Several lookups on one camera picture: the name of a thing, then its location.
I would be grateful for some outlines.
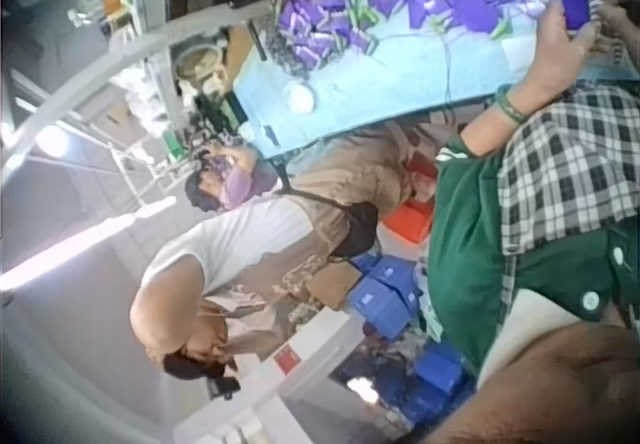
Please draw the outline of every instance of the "blue plastic bin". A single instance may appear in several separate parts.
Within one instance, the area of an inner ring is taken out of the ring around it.
[[[438,417],[446,403],[446,394],[426,382],[417,381],[400,412],[408,421],[417,424]]]
[[[446,339],[443,339],[441,342],[430,341],[426,349],[456,364],[462,363],[462,354]]]
[[[460,363],[452,362],[429,349],[414,363],[414,369],[421,379],[449,396],[453,395],[464,378]]]
[[[368,276],[351,291],[349,304],[389,340],[396,339],[411,320],[398,293]]]
[[[351,264],[363,274],[368,273],[375,266],[382,256],[373,252],[365,252],[359,256],[351,258]]]
[[[405,398],[407,377],[403,369],[387,366],[381,369],[373,381],[373,387],[382,402],[390,407],[399,407]]]
[[[383,256],[369,272],[369,277],[397,289],[412,316],[416,316],[420,309],[420,291],[413,275],[415,267],[414,261]]]

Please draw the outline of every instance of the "workbench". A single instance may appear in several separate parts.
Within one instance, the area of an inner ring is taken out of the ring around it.
[[[533,58],[535,17],[543,9],[542,0],[504,6],[513,32],[497,40],[464,28],[445,35],[411,30],[402,9],[370,31],[379,40],[372,55],[349,49],[311,72],[307,84],[316,100],[311,114],[289,110],[283,91],[294,79],[272,60],[261,61],[255,48],[233,89],[253,130],[253,144],[272,157],[366,124],[488,96],[502,84],[517,82]],[[610,58],[592,60],[581,77],[639,78],[630,63],[615,65]],[[266,126],[279,145],[267,138]]]

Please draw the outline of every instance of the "black bag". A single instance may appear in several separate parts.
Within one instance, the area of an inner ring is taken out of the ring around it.
[[[297,191],[291,187],[289,176],[282,165],[275,166],[280,179],[282,189],[280,194],[299,196],[311,201],[320,202],[340,209],[347,216],[349,233],[347,237],[331,253],[332,257],[350,258],[370,250],[376,242],[376,229],[378,228],[378,208],[370,202],[359,202],[350,206],[343,206],[332,199],[318,196],[310,192]]]

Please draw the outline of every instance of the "plaid shirt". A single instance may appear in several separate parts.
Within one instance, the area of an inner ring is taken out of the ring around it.
[[[640,88],[629,91],[581,82],[508,143],[498,173],[504,317],[518,255],[638,214]]]

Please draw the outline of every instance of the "green bracelet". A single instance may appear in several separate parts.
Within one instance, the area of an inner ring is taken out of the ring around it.
[[[509,84],[505,84],[504,86],[500,86],[498,91],[496,92],[496,104],[498,107],[504,112],[507,116],[509,116],[518,126],[521,126],[527,119],[528,116],[522,114],[519,110],[513,107],[513,104],[509,102],[507,98],[507,92],[511,89]]]

